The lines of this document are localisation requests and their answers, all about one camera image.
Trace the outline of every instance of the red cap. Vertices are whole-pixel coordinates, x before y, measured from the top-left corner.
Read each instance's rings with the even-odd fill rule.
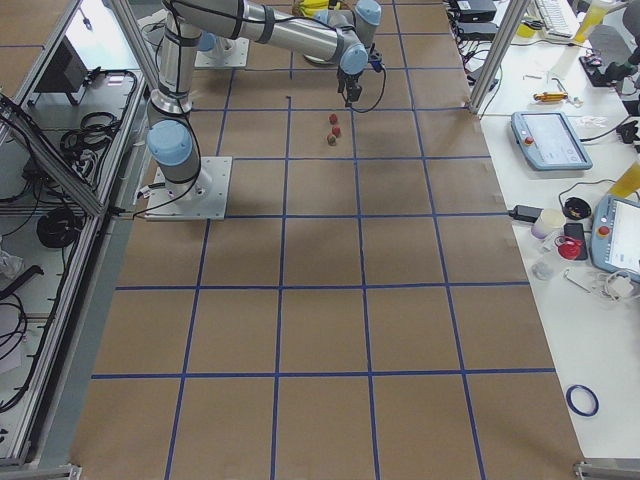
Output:
[[[575,260],[580,255],[580,247],[582,242],[571,237],[558,237],[556,240],[558,246],[558,253],[562,258],[567,260]]]

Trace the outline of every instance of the blue ring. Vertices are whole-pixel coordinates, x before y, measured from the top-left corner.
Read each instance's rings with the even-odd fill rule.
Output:
[[[589,394],[589,396],[593,400],[593,404],[594,404],[593,410],[591,410],[590,412],[583,412],[582,410],[578,409],[578,407],[575,406],[571,398],[575,390],[582,390]],[[600,402],[598,401],[598,397],[593,392],[593,390],[591,390],[589,387],[585,387],[584,385],[572,385],[571,387],[569,387],[569,389],[567,390],[566,398],[567,398],[567,405],[569,405],[569,408],[571,409],[571,411],[573,413],[580,415],[581,417],[593,417],[596,413],[598,413],[598,410],[600,410]]]

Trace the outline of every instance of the plastic cup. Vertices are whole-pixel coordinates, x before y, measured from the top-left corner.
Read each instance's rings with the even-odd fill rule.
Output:
[[[640,188],[640,163],[636,160],[609,189],[611,195],[627,198]]]
[[[576,43],[584,43],[593,32],[593,29],[602,23],[602,19],[613,7],[614,3],[614,0],[591,0],[587,14],[584,16],[584,20],[582,20],[573,40]]]
[[[531,227],[531,234],[543,240],[551,233],[562,228],[566,221],[567,219],[560,210],[545,208],[540,213],[536,223]]]

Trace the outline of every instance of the white keyboard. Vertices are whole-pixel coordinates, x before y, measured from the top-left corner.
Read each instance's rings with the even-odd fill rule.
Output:
[[[533,0],[531,3],[544,24],[542,35],[555,42],[569,43],[580,27],[569,2],[567,0]]]

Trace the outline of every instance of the white cup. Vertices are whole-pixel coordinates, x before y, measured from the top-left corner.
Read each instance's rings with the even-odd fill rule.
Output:
[[[549,234],[562,228],[566,221],[567,219],[560,210],[545,208],[540,213],[536,223],[531,227],[531,234],[542,240]]]

